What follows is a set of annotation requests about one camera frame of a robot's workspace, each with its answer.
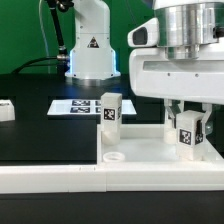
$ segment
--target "green wall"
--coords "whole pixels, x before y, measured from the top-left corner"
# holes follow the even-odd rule
[[[126,0],[105,0],[111,10],[111,45],[117,52],[117,66],[121,73],[128,73],[128,57],[132,49],[127,45],[129,31],[153,16],[141,0],[129,0],[134,14],[132,18]],[[0,7],[0,74],[10,73],[21,64],[46,56],[39,23],[39,0],[2,1]],[[46,2],[43,7],[43,22],[50,55],[57,54],[57,42],[52,19]],[[74,11],[59,12],[65,44],[70,50],[74,46]],[[24,72],[43,73],[47,68],[28,68]]]

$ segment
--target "warning label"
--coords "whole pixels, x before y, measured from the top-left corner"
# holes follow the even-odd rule
[[[90,41],[88,48],[99,48],[99,45],[95,37],[93,37],[92,40]]]

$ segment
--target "white box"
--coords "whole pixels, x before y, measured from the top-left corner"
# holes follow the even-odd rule
[[[10,100],[0,100],[0,122],[15,120],[14,106]]]

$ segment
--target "metal cylinder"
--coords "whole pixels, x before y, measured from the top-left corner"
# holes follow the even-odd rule
[[[199,45],[216,43],[216,27],[224,26],[224,4],[204,3],[155,10],[159,21],[158,47],[168,59],[195,59]]]

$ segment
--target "black table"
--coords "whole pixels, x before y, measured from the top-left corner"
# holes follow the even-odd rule
[[[100,99],[118,92],[131,99],[137,116],[124,123],[162,123],[162,100],[135,97],[128,76],[107,87],[80,87],[56,75],[2,75],[0,98],[11,99],[16,120],[0,123],[0,165],[96,163],[99,117],[49,117],[53,99]],[[187,105],[197,108],[197,104]],[[223,142],[223,110],[210,141]],[[224,223],[224,192],[107,192],[0,195],[1,224],[30,223]]]

